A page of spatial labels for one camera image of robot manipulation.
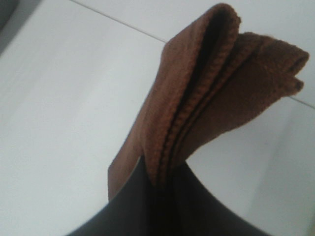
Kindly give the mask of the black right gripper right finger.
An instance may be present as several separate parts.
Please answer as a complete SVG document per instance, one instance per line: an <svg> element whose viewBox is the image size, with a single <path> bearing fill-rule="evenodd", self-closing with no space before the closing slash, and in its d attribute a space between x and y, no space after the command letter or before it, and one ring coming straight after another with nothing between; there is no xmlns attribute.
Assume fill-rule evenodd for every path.
<svg viewBox="0 0 315 236"><path fill-rule="evenodd" d="M221 204L184 163L163 191L163 236L245 236L244 222Z"/></svg>

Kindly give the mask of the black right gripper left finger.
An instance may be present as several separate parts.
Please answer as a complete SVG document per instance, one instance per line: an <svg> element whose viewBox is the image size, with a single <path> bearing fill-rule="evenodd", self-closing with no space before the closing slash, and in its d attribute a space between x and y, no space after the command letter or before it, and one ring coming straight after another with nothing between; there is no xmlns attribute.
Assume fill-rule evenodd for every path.
<svg viewBox="0 0 315 236"><path fill-rule="evenodd" d="M109 203L70 236L159 236L154 188L141 156L129 179Z"/></svg>

